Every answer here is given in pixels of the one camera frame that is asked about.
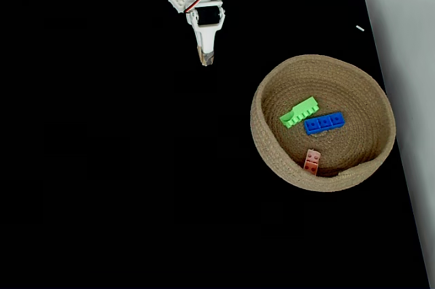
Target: orange block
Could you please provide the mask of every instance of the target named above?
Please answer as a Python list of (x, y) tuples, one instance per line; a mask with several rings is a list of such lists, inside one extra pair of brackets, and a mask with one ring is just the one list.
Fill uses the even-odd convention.
[(307, 171), (310, 171), (313, 175), (316, 175), (318, 167), (319, 167), (319, 165), (317, 163), (312, 163), (312, 162), (306, 161), (304, 169)]
[(304, 170), (317, 175), (317, 168), (319, 167), (319, 160), (321, 154), (315, 150), (308, 150), (307, 157), (305, 158)]

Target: black table surface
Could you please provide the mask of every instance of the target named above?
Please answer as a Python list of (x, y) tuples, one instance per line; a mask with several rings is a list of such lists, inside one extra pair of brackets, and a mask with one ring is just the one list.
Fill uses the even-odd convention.
[(167, 0), (1, 6), (43, 100), (44, 210), (17, 218), (75, 224), (92, 245), (111, 238), (102, 256), (141, 261), (26, 284), (428, 287), (397, 144), (365, 182), (321, 193), (276, 176), (251, 138), (256, 88), (287, 58), (338, 58), (384, 88), (364, 0), (225, 0), (210, 67)]

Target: woven basket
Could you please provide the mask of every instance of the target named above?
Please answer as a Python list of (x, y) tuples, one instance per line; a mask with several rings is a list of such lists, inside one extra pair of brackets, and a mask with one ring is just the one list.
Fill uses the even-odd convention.
[[(319, 111), (342, 112), (339, 129), (307, 135), (279, 117), (313, 96)], [(251, 107), (254, 143), (264, 162), (285, 181), (307, 190), (334, 192), (370, 177), (388, 157), (396, 123), (388, 98), (361, 69), (327, 56), (297, 56), (274, 68), (259, 85)], [(317, 176), (303, 169), (307, 150), (321, 153)]]

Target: green block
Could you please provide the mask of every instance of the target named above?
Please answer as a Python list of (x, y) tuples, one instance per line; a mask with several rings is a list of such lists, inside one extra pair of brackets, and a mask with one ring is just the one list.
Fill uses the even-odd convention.
[(290, 128), (315, 113), (318, 109), (319, 105), (317, 104), (317, 101), (314, 97), (310, 97), (298, 105), (295, 105), (289, 113), (279, 119), (284, 126)]

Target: blue lego brick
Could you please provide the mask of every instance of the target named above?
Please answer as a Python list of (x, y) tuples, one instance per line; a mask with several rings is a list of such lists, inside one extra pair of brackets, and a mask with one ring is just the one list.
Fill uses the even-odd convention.
[(327, 116), (306, 119), (304, 122), (305, 131), (308, 135), (329, 131), (330, 129), (343, 127), (345, 119), (341, 112), (328, 114)]

